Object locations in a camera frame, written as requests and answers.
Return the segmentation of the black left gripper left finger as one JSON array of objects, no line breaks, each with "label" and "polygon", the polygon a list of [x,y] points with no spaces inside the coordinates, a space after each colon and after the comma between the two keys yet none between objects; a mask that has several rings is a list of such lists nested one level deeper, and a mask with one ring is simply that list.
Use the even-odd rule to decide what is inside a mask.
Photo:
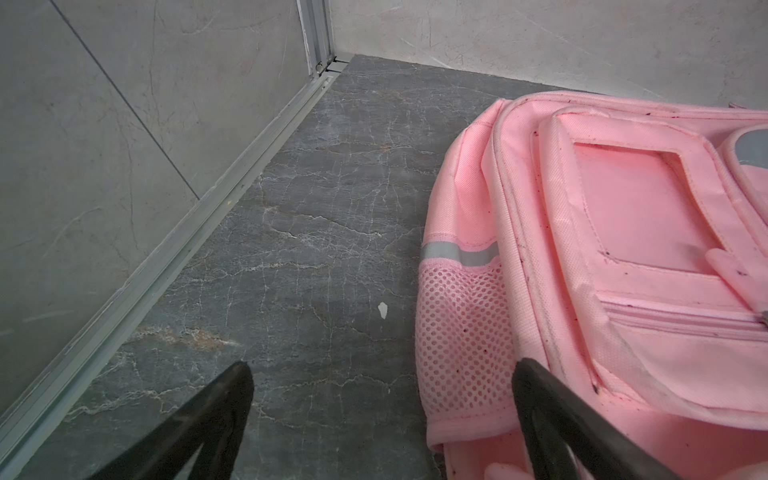
[{"label": "black left gripper left finger", "polygon": [[251,369],[233,363],[93,479],[173,479],[194,459],[191,479],[229,479],[253,401]]}]

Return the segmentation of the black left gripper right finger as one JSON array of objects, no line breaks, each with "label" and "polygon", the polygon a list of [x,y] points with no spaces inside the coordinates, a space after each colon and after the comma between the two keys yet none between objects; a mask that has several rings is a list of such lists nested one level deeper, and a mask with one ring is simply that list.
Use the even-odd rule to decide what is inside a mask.
[{"label": "black left gripper right finger", "polygon": [[539,362],[515,367],[512,390],[536,479],[676,479]]}]

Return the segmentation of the pink student backpack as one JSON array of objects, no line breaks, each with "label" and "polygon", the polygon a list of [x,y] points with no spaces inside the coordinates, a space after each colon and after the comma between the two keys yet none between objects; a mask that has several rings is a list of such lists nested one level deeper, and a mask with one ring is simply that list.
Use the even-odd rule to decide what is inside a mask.
[{"label": "pink student backpack", "polygon": [[556,91],[448,149],[418,273],[428,447],[530,479],[538,362],[684,479],[767,475],[767,115]]}]

